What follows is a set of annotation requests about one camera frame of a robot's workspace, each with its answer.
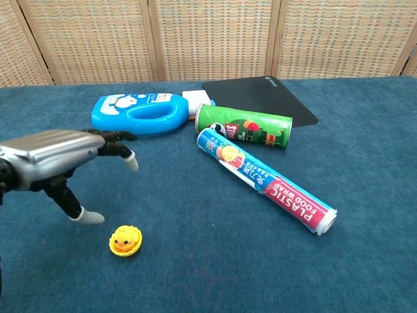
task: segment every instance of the yellow rubber duck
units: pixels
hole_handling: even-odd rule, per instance
[[[131,256],[139,250],[141,244],[142,233],[135,226],[120,226],[109,240],[110,250],[117,256]]]

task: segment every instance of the pringles can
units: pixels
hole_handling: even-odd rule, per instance
[[[200,106],[195,114],[195,132],[213,128],[227,139],[287,147],[293,118],[221,106]]]
[[[322,235],[334,223],[337,210],[325,204],[276,170],[211,128],[202,130],[198,146],[273,202],[299,219],[311,232]]]

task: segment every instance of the green pringles can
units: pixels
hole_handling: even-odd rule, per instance
[[[195,115],[195,131],[213,128],[228,139],[287,147],[293,118],[221,106],[200,106]]]

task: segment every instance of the robotic hand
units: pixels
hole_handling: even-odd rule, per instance
[[[131,170],[137,171],[135,153],[117,143],[135,139],[128,132],[57,129],[0,142],[0,205],[3,195],[11,190],[43,190],[70,220],[101,223],[104,217],[80,205],[67,187],[67,179],[76,168],[96,156],[119,155]]]

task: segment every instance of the blue table surface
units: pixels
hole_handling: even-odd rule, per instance
[[[98,157],[68,182],[100,225],[42,192],[0,206],[0,312],[417,312],[417,80],[283,80],[319,119],[280,149],[235,142],[338,210],[317,236],[196,144],[194,123],[126,144],[139,171]],[[0,89],[0,141],[90,127],[99,97],[201,82]],[[140,251],[109,250],[121,225]]]

